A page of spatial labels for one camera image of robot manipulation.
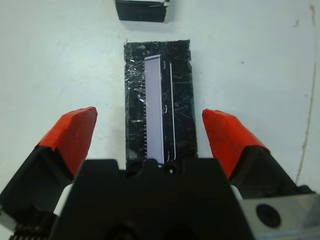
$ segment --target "red rubber tip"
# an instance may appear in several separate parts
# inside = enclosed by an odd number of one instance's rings
[[[93,106],[64,114],[38,145],[58,149],[75,176],[88,155],[97,115]]]
[[[202,113],[202,119],[212,155],[221,162],[228,178],[235,170],[245,147],[261,146],[269,151],[253,133],[231,114],[205,109]]]

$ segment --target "rectangular block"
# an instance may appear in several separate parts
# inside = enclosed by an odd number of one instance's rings
[[[197,156],[190,42],[127,43],[126,160]]]

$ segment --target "white tabletop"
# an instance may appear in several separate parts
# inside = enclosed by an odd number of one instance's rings
[[[88,158],[124,168],[124,44],[187,39],[199,156],[203,109],[225,111],[320,191],[317,34],[316,0],[172,0],[167,24],[120,22],[112,0],[0,0],[0,191],[62,114],[88,106]]]

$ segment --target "black box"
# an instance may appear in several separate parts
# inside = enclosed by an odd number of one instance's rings
[[[166,22],[170,0],[115,0],[122,21]]]
[[[197,157],[190,41],[124,46],[126,161]]]

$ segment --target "small black box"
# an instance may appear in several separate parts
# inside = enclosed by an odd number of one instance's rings
[[[166,22],[170,0],[115,0],[122,21]]]

